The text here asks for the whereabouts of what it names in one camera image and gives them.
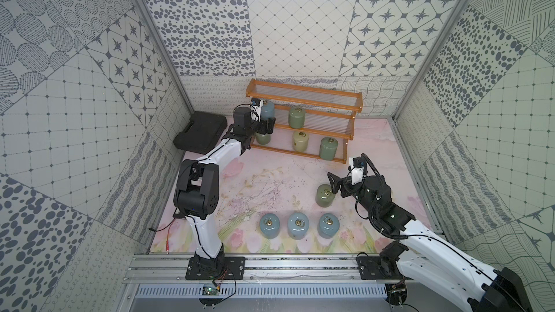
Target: grid pattern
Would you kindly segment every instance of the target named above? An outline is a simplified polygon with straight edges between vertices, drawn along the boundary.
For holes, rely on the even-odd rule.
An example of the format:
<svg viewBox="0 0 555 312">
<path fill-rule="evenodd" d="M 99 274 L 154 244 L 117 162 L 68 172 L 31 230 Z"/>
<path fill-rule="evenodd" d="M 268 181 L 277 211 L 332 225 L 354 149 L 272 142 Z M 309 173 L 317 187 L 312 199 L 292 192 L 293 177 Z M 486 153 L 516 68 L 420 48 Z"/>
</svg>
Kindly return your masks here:
<svg viewBox="0 0 555 312">
<path fill-rule="evenodd" d="M 340 74 L 414 76 L 453 5 L 453 0 L 357 0 Z"/>
<path fill-rule="evenodd" d="M 390 116 L 405 95 L 412 77 L 339 77 L 337 90 L 362 93 L 359 116 Z"/>
<path fill-rule="evenodd" d="M 145 128 L 84 50 L 1 117 L 10 177 L 94 215 Z"/>
<path fill-rule="evenodd" d="M 168 159 L 177 168 L 179 162 L 183 158 L 183 151 L 176 149 L 173 139 L 179 132 L 183 130 L 191 115 L 185 107 L 185 102 L 181 98 L 179 91 L 176 89 L 172 81 L 169 81 L 168 92 L 162 104 L 156 110 L 147 131 L 154 136 L 154 140 L 160 147 Z"/>
<path fill-rule="evenodd" d="M 131 8 L 85 49 L 146 127 L 169 83 L 150 32 Z"/>
<path fill-rule="evenodd" d="M 353 2 L 250 0 L 257 75 L 338 75 Z"/>
<path fill-rule="evenodd" d="M 456 129 L 520 217 L 555 205 L 554 69 L 525 52 Z"/>
</svg>

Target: red wire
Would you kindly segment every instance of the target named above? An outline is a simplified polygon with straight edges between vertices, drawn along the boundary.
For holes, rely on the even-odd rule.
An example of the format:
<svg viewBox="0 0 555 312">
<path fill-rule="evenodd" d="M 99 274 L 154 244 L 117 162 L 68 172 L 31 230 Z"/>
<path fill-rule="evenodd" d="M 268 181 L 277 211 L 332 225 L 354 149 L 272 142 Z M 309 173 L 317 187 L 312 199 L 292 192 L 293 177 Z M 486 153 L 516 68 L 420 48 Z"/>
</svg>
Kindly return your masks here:
<svg viewBox="0 0 555 312">
<path fill-rule="evenodd" d="M 171 223 L 170 223 L 170 226 L 168 227 L 168 234 L 166 235 L 166 254 L 170 253 L 170 229 L 171 229 Z"/>
</svg>

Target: green ceramic jar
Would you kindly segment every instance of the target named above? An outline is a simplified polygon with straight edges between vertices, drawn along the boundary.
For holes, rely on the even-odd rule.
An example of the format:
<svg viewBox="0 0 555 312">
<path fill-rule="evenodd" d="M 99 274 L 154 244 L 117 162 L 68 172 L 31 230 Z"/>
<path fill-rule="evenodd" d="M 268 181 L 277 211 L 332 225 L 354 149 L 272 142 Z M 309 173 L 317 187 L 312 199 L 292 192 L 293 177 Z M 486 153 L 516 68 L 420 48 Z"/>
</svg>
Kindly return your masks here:
<svg viewBox="0 0 555 312">
<path fill-rule="evenodd" d="M 270 134 L 258 134 L 255 133 L 254 136 L 256 137 L 256 142 L 259 144 L 268 144 L 270 143 Z"/>
<path fill-rule="evenodd" d="M 320 207 L 329 207 L 335 199 L 329 184 L 322 184 L 316 191 L 316 204 Z"/>
<path fill-rule="evenodd" d="M 294 129 L 302 128 L 305 125 L 306 110 L 301 107 L 289 109 L 289 126 Z"/>
<path fill-rule="evenodd" d="M 300 131 L 294 131 L 293 149 L 295 149 L 297 152 L 304 152 L 306 151 L 307 147 L 309 147 L 309 134 Z"/>
<path fill-rule="evenodd" d="M 320 158 L 325 161 L 333 160 L 339 142 L 332 137 L 325 137 L 320 141 Z"/>
</svg>

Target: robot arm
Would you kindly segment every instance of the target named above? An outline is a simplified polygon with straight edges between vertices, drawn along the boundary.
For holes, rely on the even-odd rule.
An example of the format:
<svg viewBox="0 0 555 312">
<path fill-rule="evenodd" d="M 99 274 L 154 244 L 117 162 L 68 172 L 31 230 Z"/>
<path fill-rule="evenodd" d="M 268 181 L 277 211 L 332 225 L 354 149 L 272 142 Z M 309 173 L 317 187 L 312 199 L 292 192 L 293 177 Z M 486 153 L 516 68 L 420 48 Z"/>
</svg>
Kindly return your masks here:
<svg viewBox="0 0 555 312">
<path fill-rule="evenodd" d="M 181 162 L 174 195 L 177 212 L 174 218 L 185 218 L 197 240 L 193 262 L 207 276 L 218 277 L 224 268 L 224 249 L 212 213 L 220 197 L 219 173 L 233 159 L 250 149 L 255 133 L 274 130 L 275 118 L 260 119 L 262 101 L 252 98 L 248 107 L 236 107 L 231 124 L 221 143 L 196 160 Z"/>
<path fill-rule="evenodd" d="M 328 173 L 332 191 L 341 190 L 344 198 L 354 196 L 356 204 L 368 211 L 371 225 L 396 240 L 380 253 L 384 274 L 397 269 L 464 312 L 532 312 L 517 274 L 508 268 L 497 271 L 472 258 L 393 203 L 391 188 L 365 154 L 350 158 L 349 163 L 349 177 Z M 374 176 L 366 176 L 367 166 Z"/>
</svg>

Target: wavy line pattern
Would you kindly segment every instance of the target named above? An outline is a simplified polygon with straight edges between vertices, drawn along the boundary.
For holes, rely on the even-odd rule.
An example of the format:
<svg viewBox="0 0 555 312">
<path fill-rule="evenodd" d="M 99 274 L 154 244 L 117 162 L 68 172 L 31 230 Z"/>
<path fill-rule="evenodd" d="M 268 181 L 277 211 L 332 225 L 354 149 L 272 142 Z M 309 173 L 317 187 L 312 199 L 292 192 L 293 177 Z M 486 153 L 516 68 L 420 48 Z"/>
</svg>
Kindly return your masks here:
<svg viewBox="0 0 555 312">
<path fill-rule="evenodd" d="M 421 175 L 455 242 L 514 220 L 455 132 L 422 165 Z"/>
<path fill-rule="evenodd" d="M 144 230 L 165 203 L 175 168 L 149 132 L 143 135 L 128 167 L 97 220 L 147 244 L 150 234 Z"/>
<path fill-rule="evenodd" d="M 522 278 L 534 311 L 555 309 L 555 273 L 519 221 L 467 239 L 457 247 L 497 269 L 508 267 L 517 273 Z"/>
</svg>

